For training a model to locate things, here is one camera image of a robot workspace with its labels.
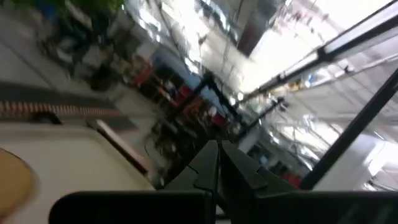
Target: black metal bar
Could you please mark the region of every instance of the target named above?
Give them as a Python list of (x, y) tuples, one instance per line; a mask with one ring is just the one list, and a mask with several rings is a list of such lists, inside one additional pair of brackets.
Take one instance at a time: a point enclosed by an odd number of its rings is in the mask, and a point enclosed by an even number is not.
[(216, 83), (214, 80), (209, 81), (208, 84), (209, 88), (211, 88), (217, 95), (218, 101), (220, 101), (221, 106), (225, 106), (226, 109), (234, 116), (234, 119), (241, 123), (242, 122), (242, 116), (236, 111), (236, 109), (229, 103), (229, 100), (224, 96), (224, 94), (221, 92), (221, 90), (218, 89)]
[(203, 75), (203, 80), (199, 85), (192, 91), (192, 93), (173, 111), (171, 112), (166, 120), (174, 120), (184, 109), (187, 107), (200, 93), (201, 91), (213, 81), (213, 75), (211, 73), (206, 73)]
[(257, 95), (266, 93), (273, 88), (293, 82), (301, 78), (302, 75), (314, 71), (326, 63), (339, 61), (366, 48), (380, 44), (398, 35), (397, 27), (398, 2), (395, 0), (329, 41), (326, 45), (320, 47), (316, 50), (316, 58), (314, 57), (315, 52), (309, 54), (292, 68), (278, 74), (275, 78), (263, 84), (257, 90), (247, 94), (241, 101), (238, 101), (236, 105), (245, 103)]
[(235, 137), (234, 142), (240, 142), (244, 137), (246, 137), (250, 131), (257, 126), (259, 120), (265, 117), (267, 114), (272, 112), (278, 105), (280, 105), (284, 100), (282, 98), (278, 99), (278, 101), (274, 102), (272, 106), (262, 112), (256, 119), (252, 121), (249, 125), (242, 127), (242, 130)]
[(311, 190), (331, 169), (340, 156), (347, 151), (349, 146), (363, 132), (368, 124), (376, 117), (388, 101), (398, 90), (398, 69), (383, 84), (365, 107), (358, 113), (355, 119), (348, 125), (345, 131), (329, 148), (313, 170), (305, 176), (300, 184), (303, 190)]

